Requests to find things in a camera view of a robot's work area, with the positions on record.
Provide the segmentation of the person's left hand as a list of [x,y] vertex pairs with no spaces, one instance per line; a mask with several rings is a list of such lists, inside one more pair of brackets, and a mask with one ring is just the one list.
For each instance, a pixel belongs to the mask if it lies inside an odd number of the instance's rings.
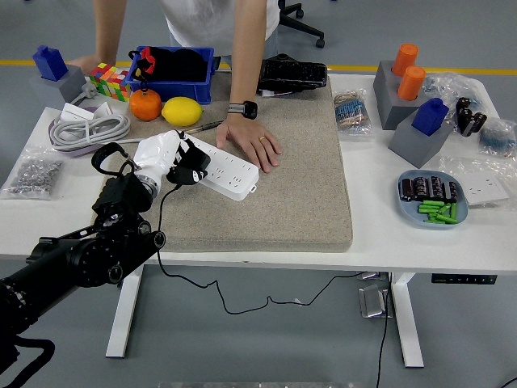
[[280,164],[280,143],[257,120],[229,113],[216,128],[216,146],[223,149],[228,140],[240,147],[249,161],[263,172],[269,173]]

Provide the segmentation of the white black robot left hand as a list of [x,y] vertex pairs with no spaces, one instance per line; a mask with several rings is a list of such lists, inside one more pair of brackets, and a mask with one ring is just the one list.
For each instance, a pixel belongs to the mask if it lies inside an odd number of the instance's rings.
[[177,185],[196,184],[207,176],[211,159],[185,132],[171,130],[141,141],[134,162],[135,175],[156,196],[163,176]]

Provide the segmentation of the person's right hand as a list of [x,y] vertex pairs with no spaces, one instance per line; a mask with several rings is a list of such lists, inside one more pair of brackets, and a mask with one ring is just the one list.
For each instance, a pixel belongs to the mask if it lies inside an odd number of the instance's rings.
[[100,57],[97,54],[79,57],[68,62],[69,65],[76,66],[81,69],[82,73],[88,75],[91,71],[98,67],[99,64],[115,65],[116,57]]

